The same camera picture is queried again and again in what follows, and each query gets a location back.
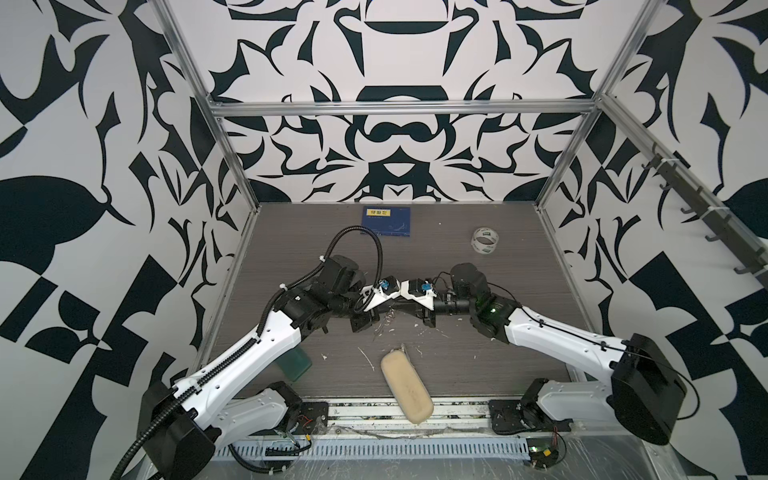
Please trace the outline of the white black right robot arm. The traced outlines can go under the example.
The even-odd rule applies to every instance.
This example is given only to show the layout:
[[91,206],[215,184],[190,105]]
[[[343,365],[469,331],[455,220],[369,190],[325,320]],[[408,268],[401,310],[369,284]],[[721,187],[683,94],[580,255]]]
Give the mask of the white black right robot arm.
[[466,316],[491,340],[537,351],[589,375],[588,382],[546,380],[532,387],[534,412],[552,421],[614,418],[636,437],[667,445],[686,418],[684,400],[698,392],[651,338],[606,336],[548,318],[489,283],[471,263],[454,266],[445,289],[431,279],[386,277],[373,292],[378,304],[414,306],[428,325],[440,315]]

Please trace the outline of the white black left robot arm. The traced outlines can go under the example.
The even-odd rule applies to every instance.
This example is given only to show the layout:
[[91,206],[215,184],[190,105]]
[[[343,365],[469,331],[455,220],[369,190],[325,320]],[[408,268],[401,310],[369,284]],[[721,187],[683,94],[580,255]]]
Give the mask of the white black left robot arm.
[[118,461],[112,478],[122,478],[139,452],[150,458],[159,479],[194,478],[225,443],[225,429],[216,425],[216,420],[234,396],[267,366],[312,332],[326,330],[332,318],[349,319],[354,332],[378,321],[373,290],[363,286],[357,264],[333,253],[340,240],[353,232],[373,240],[373,283],[380,283],[383,247],[377,234],[360,225],[343,228],[312,271],[279,287],[253,330],[173,387],[157,382],[147,389],[136,438]]

